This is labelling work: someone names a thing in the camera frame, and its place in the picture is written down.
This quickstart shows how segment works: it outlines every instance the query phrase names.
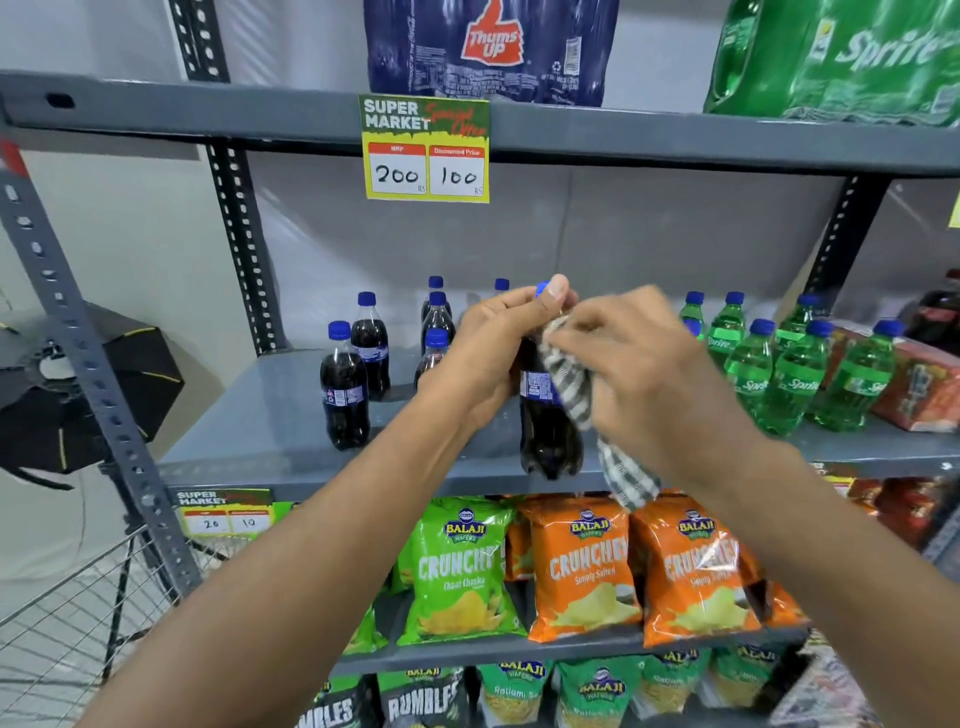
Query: black and yellow umbrella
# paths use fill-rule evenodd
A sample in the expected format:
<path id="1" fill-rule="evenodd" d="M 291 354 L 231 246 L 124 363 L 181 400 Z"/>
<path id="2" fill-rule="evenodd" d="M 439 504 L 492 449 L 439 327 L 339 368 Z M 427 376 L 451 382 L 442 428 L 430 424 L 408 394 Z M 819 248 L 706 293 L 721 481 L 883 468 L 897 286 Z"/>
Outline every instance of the black and yellow umbrella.
<path id="1" fill-rule="evenodd" d="M 86 306 L 140 434 L 150 442 L 183 388 L 163 333 L 93 303 Z M 43 311 L 4 314 L 0 468 L 53 487 L 23 469 L 73 473 L 106 455 L 100 428 Z"/>

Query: sprite bottle pack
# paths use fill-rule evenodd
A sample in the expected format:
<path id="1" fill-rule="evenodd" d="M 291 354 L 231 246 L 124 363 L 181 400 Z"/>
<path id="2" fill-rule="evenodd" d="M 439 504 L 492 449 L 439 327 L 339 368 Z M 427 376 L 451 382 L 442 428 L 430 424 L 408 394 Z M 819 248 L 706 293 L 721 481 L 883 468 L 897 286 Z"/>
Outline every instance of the sprite bottle pack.
<path id="1" fill-rule="evenodd" d="M 733 0 L 705 111 L 955 124 L 960 0 Z"/>

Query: handwritten number 200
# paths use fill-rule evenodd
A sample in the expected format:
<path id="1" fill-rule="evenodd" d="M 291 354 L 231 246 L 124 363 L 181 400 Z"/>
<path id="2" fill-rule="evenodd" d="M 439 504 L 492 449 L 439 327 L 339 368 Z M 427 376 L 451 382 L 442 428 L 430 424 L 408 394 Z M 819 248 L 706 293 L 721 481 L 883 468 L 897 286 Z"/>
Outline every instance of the handwritten number 200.
<path id="1" fill-rule="evenodd" d="M 377 178 L 378 182 L 386 182 L 387 178 L 391 178 L 394 182 L 416 182 L 420 175 L 416 172 L 407 172 L 405 175 L 402 170 L 395 169 L 393 172 L 390 171 L 390 167 L 386 164 L 377 164 L 375 172 L 381 177 Z"/>

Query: sprite logo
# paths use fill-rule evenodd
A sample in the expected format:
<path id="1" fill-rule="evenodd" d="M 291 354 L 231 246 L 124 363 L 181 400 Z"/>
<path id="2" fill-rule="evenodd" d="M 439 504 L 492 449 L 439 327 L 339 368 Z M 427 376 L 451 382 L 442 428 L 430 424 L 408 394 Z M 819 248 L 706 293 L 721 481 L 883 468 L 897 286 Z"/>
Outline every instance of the sprite logo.
<path id="1" fill-rule="evenodd" d="M 580 539 L 591 536 L 602 539 L 608 530 L 610 530 L 610 519 L 605 519 L 603 516 L 597 518 L 589 508 L 582 510 L 580 518 L 570 523 L 570 533 Z"/>
<path id="2" fill-rule="evenodd" d="M 524 680 L 542 680 L 546 677 L 546 666 L 536 661 L 516 660 L 511 663 L 499 663 L 497 667 L 508 677 Z"/>
<path id="3" fill-rule="evenodd" d="M 933 60 L 940 51 L 960 44 L 960 33 L 937 36 L 932 31 L 921 34 L 919 29 L 907 31 L 899 38 L 882 40 L 871 30 L 853 34 L 847 49 L 837 54 L 837 63 L 849 63 L 852 71 L 864 68 L 893 68 L 916 63 L 923 65 Z"/>
<path id="4" fill-rule="evenodd" d="M 585 700 L 610 700 L 613 701 L 627 691 L 627 686 L 623 680 L 617 680 L 610 674 L 606 667 L 599 667 L 593 673 L 593 679 L 588 683 L 581 685 L 578 693 Z"/>
<path id="5" fill-rule="evenodd" d="M 687 511 L 686 518 L 680 521 L 677 530 L 690 541 L 708 539 L 716 530 L 717 524 L 712 518 L 701 516 L 697 511 Z"/>
<path id="6" fill-rule="evenodd" d="M 457 521 L 446 522 L 444 533 L 454 544 L 464 541 L 476 543 L 487 533 L 487 525 L 473 517 L 471 508 L 461 508 Z"/>

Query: red product box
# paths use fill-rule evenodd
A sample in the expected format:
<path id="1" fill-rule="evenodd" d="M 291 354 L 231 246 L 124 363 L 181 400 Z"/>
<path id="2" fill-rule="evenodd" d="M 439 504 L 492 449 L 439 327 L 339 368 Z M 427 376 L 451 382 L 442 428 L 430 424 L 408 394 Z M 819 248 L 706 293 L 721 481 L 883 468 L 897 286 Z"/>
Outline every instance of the red product box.
<path id="1" fill-rule="evenodd" d="M 834 321 L 824 386 L 847 348 L 870 336 L 869 327 Z M 960 425 L 960 357 L 912 339 L 894 341 L 897 369 L 872 412 L 911 432 L 953 432 Z"/>

